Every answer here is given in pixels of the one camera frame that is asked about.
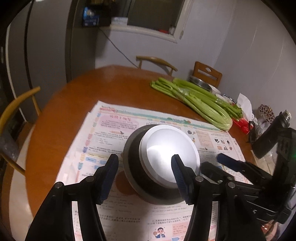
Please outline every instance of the celery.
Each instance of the celery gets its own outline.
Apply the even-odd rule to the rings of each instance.
[[[203,95],[207,96],[213,102],[215,102],[220,107],[222,107],[231,117],[233,117],[235,119],[239,119],[242,117],[242,110],[237,105],[233,106],[233,105],[229,104],[228,102],[217,98],[214,94],[206,91],[205,89],[203,89],[191,82],[175,78],[173,80],[173,83],[179,87],[182,87],[182,88],[188,89],[189,91],[192,91],[194,95],[196,93],[198,93],[198,94],[203,94]]]
[[[152,88],[187,104],[214,126],[226,131],[231,128],[232,120],[227,112],[213,99],[194,88],[189,89],[181,83],[178,86],[164,78],[152,81],[150,85]]]

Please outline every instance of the wooden chair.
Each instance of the wooden chair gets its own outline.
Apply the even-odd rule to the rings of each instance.
[[[168,63],[167,61],[165,61],[161,58],[149,57],[149,56],[136,56],[136,60],[140,61],[139,66],[138,66],[139,69],[141,69],[141,67],[142,67],[142,61],[147,60],[149,62],[159,64],[159,65],[164,65],[164,66],[171,68],[170,73],[169,73],[170,76],[172,76],[173,71],[178,71],[176,67],[172,66],[170,63]]]
[[[222,78],[222,74],[220,72],[218,72],[217,70],[213,69],[212,67],[207,66],[207,65],[200,63],[200,62],[195,62],[192,75],[194,77],[199,78],[202,81],[216,87],[216,88],[218,87],[220,80]]]
[[[15,114],[22,102],[24,102],[29,97],[32,97],[34,107],[36,109],[37,115],[39,116],[41,111],[38,107],[37,101],[35,99],[34,94],[36,94],[38,91],[40,91],[40,87],[36,87],[32,90],[27,91],[26,93],[20,95],[16,99],[14,99],[4,110],[3,114],[0,117],[0,135],[2,135],[5,126],[8,123],[8,120],[12,117],[13,114]],[[2,156],[7,163],[13,167],[15,170],[20,172],[21,174],[25,175],[25,170],[21,168],[17,163],[15,163],[11,158],[9,158],[6,154],[3,152],[0,153],[0,156]]]

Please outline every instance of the metal bowl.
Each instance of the metal bowl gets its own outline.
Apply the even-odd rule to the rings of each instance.
[[[209,92],[212,92],[213,91],[212,88],[211,88],[211,86],[209,86],[206,82],[203,82],[199,78],[196,78],[196,77],[190,75],[189,76],[189,80],[190,80],[190,82],[192,82],[192,83],[196,84],[197,86],[205,89],[206,91],[209,91]]]

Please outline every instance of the gray wall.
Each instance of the gray wall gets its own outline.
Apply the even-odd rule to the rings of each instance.
[[[288,109],[296,128],[296,46],[277,16],[261,0],[195,0],[184,35],[177,44],[155,37],[111,31],[109,38],[131,60],[136,55],[163,58],[186,79],[200,61],[223,74],[219,89],[246,95],[254,108],[270,105],[275,114]],[[96,68],[132,66],[99,32]],[[151,63],[143,69],[163,73]]]
[[[261,1],[237,1],[235,14],[214,67],[223,73],[222,92],[241,92],[254,108],[288,109],[296,128],[296,46],[276,15]]]

